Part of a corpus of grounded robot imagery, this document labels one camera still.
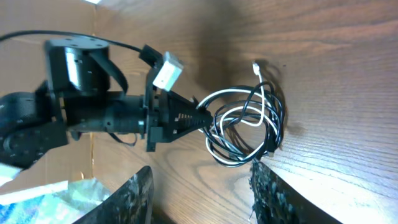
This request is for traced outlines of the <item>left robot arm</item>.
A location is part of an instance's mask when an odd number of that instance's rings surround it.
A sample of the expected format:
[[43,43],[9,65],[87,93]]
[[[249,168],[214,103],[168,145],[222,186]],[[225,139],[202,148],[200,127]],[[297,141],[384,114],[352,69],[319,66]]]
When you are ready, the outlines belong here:
[[129,95],[128,82],[109,59],[107,40],[78,37],[44,43],[48,69],[36,91],[1,98],[1,163],[28,169],[49,150],[83,133],[118,140],[133,134],[146,149],[172,142],[212,122],[197,102],[160,88],[161,76],[177,61],[145,45],[139,58],[150,66],[143,95]]

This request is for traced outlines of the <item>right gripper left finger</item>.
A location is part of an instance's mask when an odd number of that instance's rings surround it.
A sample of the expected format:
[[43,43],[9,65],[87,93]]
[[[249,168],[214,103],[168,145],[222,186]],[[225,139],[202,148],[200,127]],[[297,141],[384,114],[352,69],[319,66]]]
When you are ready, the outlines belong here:
[[144,166],[104,202],[74,224],[148,224],[152,218],[153,195],[152,169]]

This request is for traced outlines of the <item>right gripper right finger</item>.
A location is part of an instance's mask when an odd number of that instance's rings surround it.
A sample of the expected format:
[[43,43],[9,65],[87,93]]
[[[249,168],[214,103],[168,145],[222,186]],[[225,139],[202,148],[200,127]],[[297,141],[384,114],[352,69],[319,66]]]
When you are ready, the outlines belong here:
[[252,163],[249,183],[254,194],[252,209],[257,223],[339,223],[259,160]]

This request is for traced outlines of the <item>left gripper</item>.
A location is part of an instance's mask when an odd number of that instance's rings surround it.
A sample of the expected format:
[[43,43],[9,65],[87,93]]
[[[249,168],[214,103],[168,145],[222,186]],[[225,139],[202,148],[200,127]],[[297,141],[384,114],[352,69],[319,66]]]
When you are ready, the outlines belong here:
[[197,102],[191,102],[153,84],[159,68],[151,68],[146,77],[144,109],[146,110],[146,151],[154,152],[157,143],[170,143],[213,121],[211,113]]

